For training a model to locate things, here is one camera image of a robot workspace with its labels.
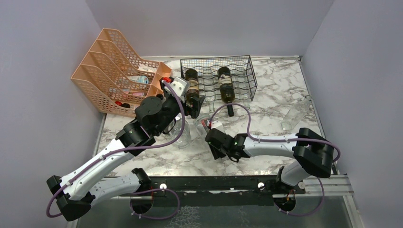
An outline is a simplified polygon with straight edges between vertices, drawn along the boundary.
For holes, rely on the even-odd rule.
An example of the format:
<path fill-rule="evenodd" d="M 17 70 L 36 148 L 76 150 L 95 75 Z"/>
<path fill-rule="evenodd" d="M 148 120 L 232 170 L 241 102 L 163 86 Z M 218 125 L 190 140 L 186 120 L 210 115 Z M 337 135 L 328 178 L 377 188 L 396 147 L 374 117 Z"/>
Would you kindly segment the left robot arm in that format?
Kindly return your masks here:
<path fill-rule="evenodd" d="M 177 116 L 196 118 L 204 96 L 187 98 L 190 83 L 182 78 L 160 80 L 163 94 L 146 97 L 126 124 L 98 155 L 65 176 L 51 176 L 47 185 L 60 215 L 67 221 L 85 215 L 96 204 L 124 194 L 152 192 L 151 179 L 141 168 L 120 178 L 105 180 L 107 174 L 147 149 L 156 149 L 156 137 L 167 133 Z"/>

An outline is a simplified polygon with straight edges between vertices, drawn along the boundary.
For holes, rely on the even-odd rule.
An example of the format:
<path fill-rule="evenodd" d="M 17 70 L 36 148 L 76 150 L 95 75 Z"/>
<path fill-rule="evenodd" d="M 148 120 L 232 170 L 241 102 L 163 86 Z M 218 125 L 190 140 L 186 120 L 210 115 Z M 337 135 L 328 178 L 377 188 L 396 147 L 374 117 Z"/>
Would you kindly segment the clear tall glass bottle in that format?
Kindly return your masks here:
<path fill-rule="evenodd" d="M 214 81 L 212 79 L 204 80 L 204 89 L 205 89 L 205 100 L 209 107 L 209 112 L 214 112 L 214 100 L 215 100 L 215 88 L 214 88 Z"/>

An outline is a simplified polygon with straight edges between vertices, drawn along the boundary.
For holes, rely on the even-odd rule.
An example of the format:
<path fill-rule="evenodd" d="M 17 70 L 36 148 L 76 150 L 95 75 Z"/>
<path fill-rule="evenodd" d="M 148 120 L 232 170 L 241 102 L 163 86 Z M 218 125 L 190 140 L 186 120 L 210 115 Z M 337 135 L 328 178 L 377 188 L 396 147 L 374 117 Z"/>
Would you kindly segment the dark green wine bottle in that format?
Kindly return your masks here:
<path fill-rule="evenodd" d="M 235 100 L 235 91 L 231 79 L 230 69 L 227 67 L 221 67 L 218 69 L 218 83 L 220 84 L 219 90 L 221 100 L 229 104 L 227 105 L 228 116 L 234 116 L 233 106 L 230 104 Z"/>

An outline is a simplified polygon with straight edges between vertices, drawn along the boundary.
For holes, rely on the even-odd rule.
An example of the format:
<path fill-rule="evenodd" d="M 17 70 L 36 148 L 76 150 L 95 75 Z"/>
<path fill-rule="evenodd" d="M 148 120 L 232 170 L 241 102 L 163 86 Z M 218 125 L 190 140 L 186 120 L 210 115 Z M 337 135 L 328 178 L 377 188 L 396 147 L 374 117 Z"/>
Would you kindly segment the green labelled wine bottle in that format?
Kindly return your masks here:
<path fill-rule="evenodd" d="M 186 101 L 187 104 L 192 104 L 192 98 L 199 98 L 199 81 L 198 81 L 198 72 L 195 69 L 188 69 L 185 72 L 185 80 L 187 80 L 190 84 L 188 91 L 186 92 Z"/>

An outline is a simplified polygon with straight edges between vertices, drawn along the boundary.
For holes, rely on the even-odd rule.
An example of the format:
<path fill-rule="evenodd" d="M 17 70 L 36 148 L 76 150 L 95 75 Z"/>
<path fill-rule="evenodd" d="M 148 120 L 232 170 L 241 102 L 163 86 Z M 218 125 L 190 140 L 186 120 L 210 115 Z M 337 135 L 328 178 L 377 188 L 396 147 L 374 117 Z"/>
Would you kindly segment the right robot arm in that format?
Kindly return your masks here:
<path fill-rule="evenodd" d="M 258 137 L 246 133 L 232 137 L 212 128 L 205 136 L 214 159 L 228 157 L 233 162 L 241 158 L 280 156 L 295 161 L 283 166 L 274 180 L 274 187 L 286 193 L 302 180 L 314 176 L 328 178 L 331 175 L 334 146 L 308 128 L 285 136 Z"/>

